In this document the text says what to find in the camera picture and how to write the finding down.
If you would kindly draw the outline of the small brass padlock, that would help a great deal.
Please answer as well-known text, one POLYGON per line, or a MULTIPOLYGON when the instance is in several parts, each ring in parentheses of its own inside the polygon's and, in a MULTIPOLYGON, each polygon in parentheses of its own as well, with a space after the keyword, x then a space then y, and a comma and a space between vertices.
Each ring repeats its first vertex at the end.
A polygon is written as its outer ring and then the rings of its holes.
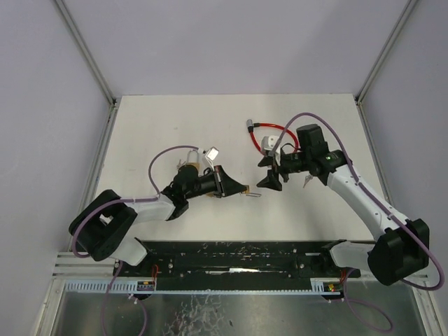
POLYGON ((247 197, 261 197, 262 195, 258 192, 253 192, 250 189, 249 185, 245 186, 244 191, 241 192, 242 195, 247 196, 247 197))

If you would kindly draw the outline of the large brass long-shackle padlock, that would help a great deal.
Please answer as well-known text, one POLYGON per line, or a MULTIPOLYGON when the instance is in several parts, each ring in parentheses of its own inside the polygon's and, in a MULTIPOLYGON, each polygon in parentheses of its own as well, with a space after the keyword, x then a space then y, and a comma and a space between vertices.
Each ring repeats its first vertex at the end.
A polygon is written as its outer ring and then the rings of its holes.
POLYGON ((200 170, 200 153, 197 149, 188 151, 184 165, 193 166, 197 171, 200 170))

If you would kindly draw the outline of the red cable lock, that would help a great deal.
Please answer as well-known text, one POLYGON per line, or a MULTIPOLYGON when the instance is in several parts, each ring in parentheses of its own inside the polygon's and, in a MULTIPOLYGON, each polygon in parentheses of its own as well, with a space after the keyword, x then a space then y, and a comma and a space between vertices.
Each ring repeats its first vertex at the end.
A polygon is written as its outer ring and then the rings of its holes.
POLYGON ((284 126, 280 126, 271 122, 254 122, 249 118, 246 120, 246 129, 248 135, 251 138, 252 144, 255 146, 255 149, 259 153, 264 154, 265 149, 272 148, 279 139, 279 136, 282 134, 282 132, 285 132, 285 134, 287 134, 290 138, 290 142, 284 143, 283 146, 290 146, 293 153, 297 153, 300 150, 300 142, 298 140, 298 137, 292 131, 285 129, 284 126), (256 130, 260 128, 277 130, 279 133, 273 136, 265 135, 263 138, 258 140, 255 133, 256 130))

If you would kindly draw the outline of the keys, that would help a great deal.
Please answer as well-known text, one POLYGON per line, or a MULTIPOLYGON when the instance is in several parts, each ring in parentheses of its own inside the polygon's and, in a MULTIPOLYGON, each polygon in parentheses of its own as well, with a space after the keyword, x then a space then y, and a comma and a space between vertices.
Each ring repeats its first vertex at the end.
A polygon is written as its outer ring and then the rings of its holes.
POLYGON ((177 169, 181 168, 183 165, 185 164, 185 162, 183 162, 182 160, 178 161, 178 164, 176 166, 177 169))

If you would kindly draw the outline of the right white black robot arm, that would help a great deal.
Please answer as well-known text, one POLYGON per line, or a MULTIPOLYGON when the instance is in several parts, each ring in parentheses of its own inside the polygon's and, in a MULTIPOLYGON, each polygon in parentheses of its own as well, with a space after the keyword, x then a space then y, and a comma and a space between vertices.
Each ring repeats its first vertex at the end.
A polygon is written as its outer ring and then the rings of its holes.
POLYGON ((342 150, 330 150, 322 129, 316 124, 297 129, 299 150, 285 153, 275 146, 277 136, 260 143, 263 154, 259 167, 267 175, 257 186, 280 191, 290 174, 307 172, 337 193, 364 222, 373 244, 335 241, 323 249, 323 257, 340 268, 369 271, 376 280, 390 286, 426 268, 429 257, 429 228, 421 219, 410 220, 394 209, 349 166, 342 150))

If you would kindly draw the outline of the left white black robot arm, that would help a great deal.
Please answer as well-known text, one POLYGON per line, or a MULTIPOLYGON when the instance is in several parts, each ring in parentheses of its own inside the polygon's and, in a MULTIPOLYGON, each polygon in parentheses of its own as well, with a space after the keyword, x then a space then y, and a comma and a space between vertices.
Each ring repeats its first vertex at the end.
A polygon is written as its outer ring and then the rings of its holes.
POLYGON ((124 199, 112 189, 105 190, 72 221, 69 233, 75 245, 96 262, 114 258, 137 266, 148 252, 139 239, 127 234, 133 225, 177 219, 188 210, 188 200, 194 197, 222 198, 247 190, 220 165, 199 174, 195 165, 185 164, 154 198, 124 199))

